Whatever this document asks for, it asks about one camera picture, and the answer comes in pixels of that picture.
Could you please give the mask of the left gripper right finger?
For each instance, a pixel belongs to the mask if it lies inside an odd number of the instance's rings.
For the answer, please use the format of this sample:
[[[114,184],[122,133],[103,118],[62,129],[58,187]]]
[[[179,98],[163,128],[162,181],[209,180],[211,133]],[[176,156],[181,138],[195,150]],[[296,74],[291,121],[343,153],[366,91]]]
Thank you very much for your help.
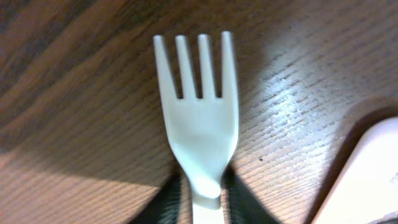
[[[279,224],[232,167],[227,168],[224,179],[232,224]]]

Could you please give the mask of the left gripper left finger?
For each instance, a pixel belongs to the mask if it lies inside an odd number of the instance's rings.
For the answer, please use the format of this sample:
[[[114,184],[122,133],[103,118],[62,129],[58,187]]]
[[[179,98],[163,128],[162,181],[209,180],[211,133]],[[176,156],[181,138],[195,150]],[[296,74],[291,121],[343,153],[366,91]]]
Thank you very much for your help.
[[[129,224],[177,224],[181,202],[181,175],[174,174]]]

